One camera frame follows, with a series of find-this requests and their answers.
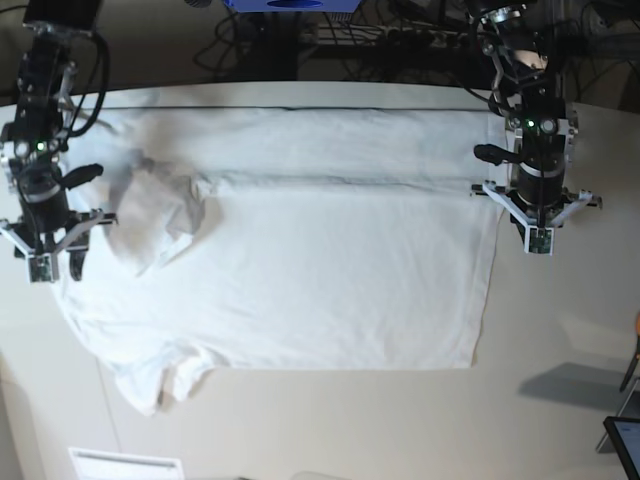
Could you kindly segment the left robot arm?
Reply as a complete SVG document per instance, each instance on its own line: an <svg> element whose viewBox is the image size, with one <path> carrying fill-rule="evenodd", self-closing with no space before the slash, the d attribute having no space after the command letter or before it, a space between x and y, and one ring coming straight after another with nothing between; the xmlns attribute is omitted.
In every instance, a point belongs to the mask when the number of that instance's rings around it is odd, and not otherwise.
<svg viewBox="0 0 640 480"><path fill-rule="evenodd" d="M554 34L525 20L527 1L468 1L470 44L491 59L495 76L490 109L505 119L514 144L477 145L475 156L511 166L511 180L496 188L498 201L526 233L542 236L561 227L577 210L602 204L590 192L564 185L578 133L577 115L558 86L560 63Z"/></svg>

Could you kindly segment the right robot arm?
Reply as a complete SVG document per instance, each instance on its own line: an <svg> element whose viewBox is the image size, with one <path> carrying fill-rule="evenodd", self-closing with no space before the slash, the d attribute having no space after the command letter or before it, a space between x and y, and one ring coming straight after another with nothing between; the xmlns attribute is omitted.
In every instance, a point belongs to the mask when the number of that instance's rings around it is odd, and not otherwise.
<svg viewBox="0 0 640 480"><path fill-rule="evenodd" d="M69 171L60 165L72 139L85 135L96 123L106 97L111 55L96 30L99 1L30 1L23 24L33 33L16 80L16 112L1 131L1 168L21 215L2 220L1 235L26 263L32 283L55 283L60 278L59 258L69 258L69 273L79 281L96 226L116 223L113 213L101 209L79 212L67 194L101 176L100 164ZM71 98L78 74L71 57L72 43L86 40L96 49L91 71L99 78L98 97L82 127L75 125L83 104Z"/></svg>

